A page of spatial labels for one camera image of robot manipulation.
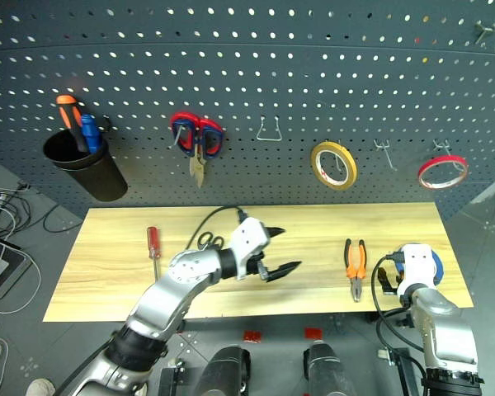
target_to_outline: tape roll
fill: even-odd
[[[321,155],[323,153],[333,154],[345,164],[345,179],[340,181],[335,180],[324,171],[323,167],[321,167]],[[310,154],[310,162],[316,178],[319,179],[322,184],[329,186],[333,190],[346,190],[356,182],[356,161],[354,161],[354,158],[350,152],[340,144],[329,141],[319,143],[312,149],[312,153]]]
[[[462,170],[460,171],[459,176],[449,181],[444,181],[442,183],[430,183],[429,181],[423,180],[423,176],[429,169],[437,165],[441,165],[442,163],[453,163],[460,165],[462,167]],[[457,184],[461,183],[467,176],[468,163],[465,159],[463,159],[459,155],[442,155],[440,157],[436,157],[430,161],[427,161],[422,165],[422,167],[420,167],[420,170],[418,171],[418,182],[421,186],[426,187],[430,190],[443,190],[444,188],[456,186]]]

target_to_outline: gray floor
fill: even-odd
[[[14,175],[0,167],[0,186],[15,186],[16,181]],[[33,205],[35,218],[54,204],[35,192],[26,193],[25,198]],[[77,221],[80,219],[59,208],[52,215],[50,225],[67,227]],[[474,309],[464,311],[464,317],[471,323],[477,341],[480,374],[486,380],[484,394],[495,396],[495,196],[482,204],[468,205],[447,221],[445,227],[475,303]],[[77,232],[75,229],[48,234],[38,224],[12,240],[39,263],[43,281],[40,293],[28,308],[20,313],[0,315],[0,336],[6,338],[10,346],[0,395],[22,396],[27,385],[38,377],[60,384],[120,326],[120,323],[42,323]],[[0,301],[0,308],[15,308],[30,295],[35,282],[35,272],[28,271]],[[380,344],[362,314],[190,321],[184,333],[169,342],[168,357],[180,356],[188,369],[182,376],[178,394],[190,393],[195,378],[216,351],[239,343],[252,355],[252,395],[302,395],[307,392],[307,383],[302,377],[302,352],[309,344],[304,339],[305,327],[323,330],[324,339],[345,362],[359,395],[401,394],[397,371],[377,359]],[[244,330],[261,332],[262,342],[243,342]],[[418,340],[414,330],[404,332]],[[158,372],[155,370],[151,379],[149,395],[157,394],[153,390],[158,386]]]

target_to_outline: red screwdriver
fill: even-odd
[[[159,248],[159,231],[156,227],[147,228],[147,239],[148,239],[148,257],[152,258],[154,263],[154,278],[156,281],[159,278],[159,266],[158,261],[162,256],[161,250]]]

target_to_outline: red tape roll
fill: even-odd
[[[444,181],[442,183],[430,183],[429,181],[423,180],[423,176],[429,169],[437,165],[441,165],[442,163],[453,163],[460,165],[462,167],[460,175],[458,177],[455,177],[454,179]],[[460,155],[442,155],[440,157],[433,158],[432,160],[424,163],[418,171],[418,181],[420,182],[420,185],[430,190],[443,190],[444,188],[456,186],[457,184],[461,183],[467,176],[468,163]]]

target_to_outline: orange pliers handle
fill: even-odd
[[[365,277],[365,270],[366,270],[365,241],[363,239],[360,239],[360,266],[357,269],[352,264],[351,246],[352,246],[352,241],[348,238],[345,242],[346,277],[362,279]]]

